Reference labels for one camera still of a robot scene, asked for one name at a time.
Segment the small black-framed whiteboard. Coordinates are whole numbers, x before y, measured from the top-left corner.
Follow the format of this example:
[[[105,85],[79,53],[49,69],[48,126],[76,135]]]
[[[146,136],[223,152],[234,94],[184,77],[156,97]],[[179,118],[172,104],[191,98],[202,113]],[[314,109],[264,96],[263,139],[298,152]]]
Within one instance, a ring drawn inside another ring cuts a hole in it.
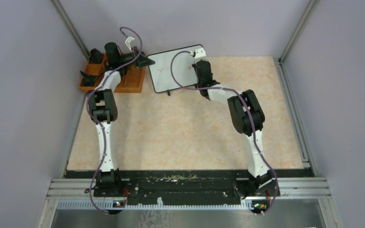
[[[180,54],[172,62],[172,58],[181,51],[193,52],[202,48],[197,44],[158,52],[148,55],[154,61],[149,66],[152,84],[156,93],[170,92],[181,86],[192,86],[197,83],[196,73],[193,68],[194,59],[190,54]]]

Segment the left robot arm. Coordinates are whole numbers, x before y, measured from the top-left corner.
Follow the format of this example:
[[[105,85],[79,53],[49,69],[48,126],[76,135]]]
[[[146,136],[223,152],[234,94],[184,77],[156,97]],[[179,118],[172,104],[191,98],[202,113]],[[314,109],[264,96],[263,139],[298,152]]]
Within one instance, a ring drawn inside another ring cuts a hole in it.
[[[115,122],[118,110],[114,90],[121,83],[130,65],[142,68],[155,62],[148,59],[137,46],[130,48],[130,53],[121,55],[114,42],[105,45],[107,64],[102,81],[89,92],[86,99],[86,111],[95,124],[100,163],[93,176],[95,184],[91,187],[96,197],[121,196],[124,185],[121,180],[119,165],[116,160]]]

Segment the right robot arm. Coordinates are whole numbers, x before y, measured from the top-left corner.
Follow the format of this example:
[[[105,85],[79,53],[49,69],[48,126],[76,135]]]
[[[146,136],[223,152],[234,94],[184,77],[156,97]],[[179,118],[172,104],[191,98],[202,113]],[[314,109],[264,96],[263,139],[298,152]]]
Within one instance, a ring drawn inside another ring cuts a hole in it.
[[[248,152],[249,191],[255,196],[269,192],[276,198],[279,183],[276,171],[264,156],[262,130],[265,115],[255,92],[223,87],[213,79],[211,64],[207,60],[196,60],[193,68],[197,76],[196,90],[210,101],[227,105],[234,129],[244,137]]]

